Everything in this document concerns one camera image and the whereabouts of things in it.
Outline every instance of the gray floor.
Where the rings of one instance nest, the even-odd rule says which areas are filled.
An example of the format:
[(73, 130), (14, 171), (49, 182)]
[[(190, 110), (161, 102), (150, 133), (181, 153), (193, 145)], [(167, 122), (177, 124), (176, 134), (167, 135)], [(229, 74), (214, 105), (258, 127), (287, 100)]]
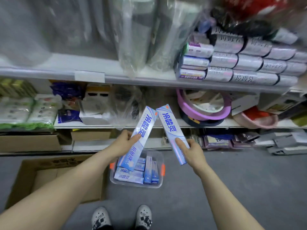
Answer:
[[(216, 229), (200, 179), (164, 152), (165, 178), (159, 189), (133, 188), (109, 182), (107, 200), (80, 205), (64, 230), (91, 229), (99, 206), (109, 211), (115, 230), (134, 224), (139, 205), (153, 212), (152, 230)], [(207, 152), (208, 163), (230, 191), (265, 229), (307, 229), (307, 155), (271, 156), (264, 151)], [(25, 157), (0, 157), (0, 211), (19, 164)]]

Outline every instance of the person's left arm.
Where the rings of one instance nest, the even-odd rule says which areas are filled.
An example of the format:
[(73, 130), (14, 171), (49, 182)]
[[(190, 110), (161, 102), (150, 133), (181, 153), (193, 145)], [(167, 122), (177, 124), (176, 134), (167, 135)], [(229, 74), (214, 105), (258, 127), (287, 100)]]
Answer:
[(57, 230), (115, 158), (125, 155), (141, 135), (124, 130), (106, 149), (44, 185), (0, 215), (0, 229)]

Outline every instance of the white shoe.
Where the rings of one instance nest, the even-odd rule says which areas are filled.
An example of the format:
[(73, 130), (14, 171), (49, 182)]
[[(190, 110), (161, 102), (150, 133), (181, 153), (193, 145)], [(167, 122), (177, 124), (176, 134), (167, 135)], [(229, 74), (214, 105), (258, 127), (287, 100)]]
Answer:
[(144, 226), (149, 230), (152, 224), (151, 209), (146, 205), (141, 205), (136, 213), (136, 224), (135, 227)]
[(104, 207), (99, 207), (94, 211), (92, 216), (92, 229), (96, 230), (104, 225), (111, 225), (110, 217)]

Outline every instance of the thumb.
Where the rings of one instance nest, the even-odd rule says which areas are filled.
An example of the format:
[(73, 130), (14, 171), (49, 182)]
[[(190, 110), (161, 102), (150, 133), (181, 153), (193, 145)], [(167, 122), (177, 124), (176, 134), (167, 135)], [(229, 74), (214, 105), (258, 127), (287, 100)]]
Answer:
[(188, 150), (188, 148), (186, 147), (186, 145), (183, 143), (181, 139), (176, 138), (175, 142), (183, 153), (185, 153)]
[(138, 140), (141, 138), (141, 134), (136, 134), (134, 135), (133, 137), (131, 137), (128, 142), (129, 144), (131, 145), (131, 147), (136, 143), (138, 142)]

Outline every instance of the blue and white toothpaste box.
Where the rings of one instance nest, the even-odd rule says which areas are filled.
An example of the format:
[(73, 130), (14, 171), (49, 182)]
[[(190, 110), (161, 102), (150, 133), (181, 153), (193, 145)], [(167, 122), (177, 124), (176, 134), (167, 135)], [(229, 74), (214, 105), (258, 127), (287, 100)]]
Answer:
[(119, 159), (118, 166), (130, 171), (134, 170), (157, 118), (158, 112), (147, 106), (132, 133), (132, 136), (141, 134), (141, 138), (132, 146), (126, 155)]
[(142, 164), (145, 164), (146, 163), (146, 158), (139, 158), (138, 159), (138, 163), (142, 163)]
[(153, 158), (151, 156), (147, 156), (144, 172), (144, 183), (151, 183), (152, 162)]
[(152, 170), (151, 170), (151, 183), (159, 183), (159, 171), (157, 162), (153, 161)]
[(144, 172), (144, 170), (145, 170), (145, 164), (136, 163), (136, 166), (135, 166), (134, 170), (135, 170), (135, 171), (138, 170), (138, 171)]
[(115, 173), (114, 178), (123, 182), (144, 183), (144, 178), (133, 176), (127, 173)]
[(122, 167), (117, 167), (115, 173), (130, 174), (130, 175), (137, 176), (137, 177), (144, 177), (144, 172), (142, 172), (142, 171), (137, 171), (137, 170), (130, 171), (130, 170), (122, 168)]
[(171, 108), (168, 104), (166, 104), (165, 106), (158, 108), (157, 111), (159, 113), (159, 118), (162, 122), (166, 136), (169, 139), (178, 161), (181, 165), (186, 164), (187, 162), (185, 161), (185, 157), (180, 148), (177, 146), (175, 139), (181, 139), (187, 148), (190, 148), (190, 146), (187, 143), (187, 140), (185, 139), (185, 136), (183, 135)]

